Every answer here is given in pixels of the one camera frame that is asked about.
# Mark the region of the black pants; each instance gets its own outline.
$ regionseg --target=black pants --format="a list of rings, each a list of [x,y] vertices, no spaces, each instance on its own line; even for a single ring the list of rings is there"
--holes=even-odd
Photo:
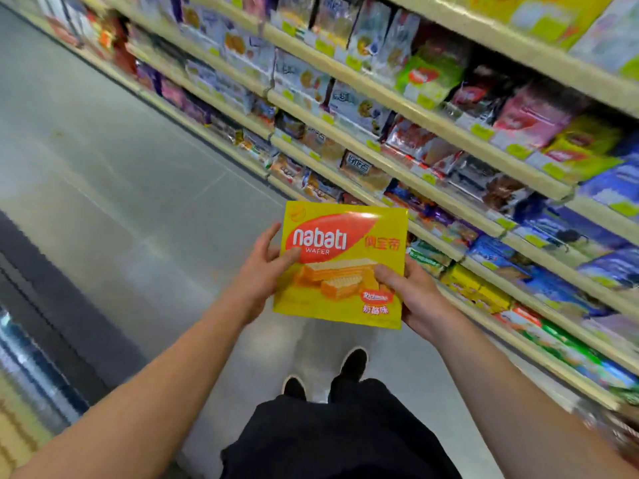
[[[362,443],[367,439],[371,443]],[[281,455],[291,448],[295,459]],[[416,463],[406,468],[407,476],[461,479],[437,437],[381,381],[342,376],[331,383],[328,404],[280,395],[259,405],[237,442],[222,451],[222,477],[328,478],[335,469],[327,462],[347,468],[356,460],[350,455],[361,454],[366,462],[379,457],[379,451],[391,454],[391,462]]]

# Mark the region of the tile floor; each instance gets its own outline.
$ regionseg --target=tile floor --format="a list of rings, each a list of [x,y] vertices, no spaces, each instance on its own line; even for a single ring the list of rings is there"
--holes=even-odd
[[[2,7],[0,56],[0,209],[150,360],[209,305],[285,199]],[[300,373],[325,400],[355,344],[371,350],[367,375],[435,431],[465,478],[501,477],[439,355],[411,330],[268,311],[240,338],[182,465],[218,477],[220,449],[285,376]]]

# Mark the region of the yellow snack package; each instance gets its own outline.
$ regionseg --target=yellow snack package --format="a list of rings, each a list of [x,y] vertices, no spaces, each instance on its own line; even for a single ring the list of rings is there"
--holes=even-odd
[[[403,275],[407,232],[403,208],[287,202],[281,251],[302,254],[278,281],[273,311],[400,329],[401,301],[373,269]]]

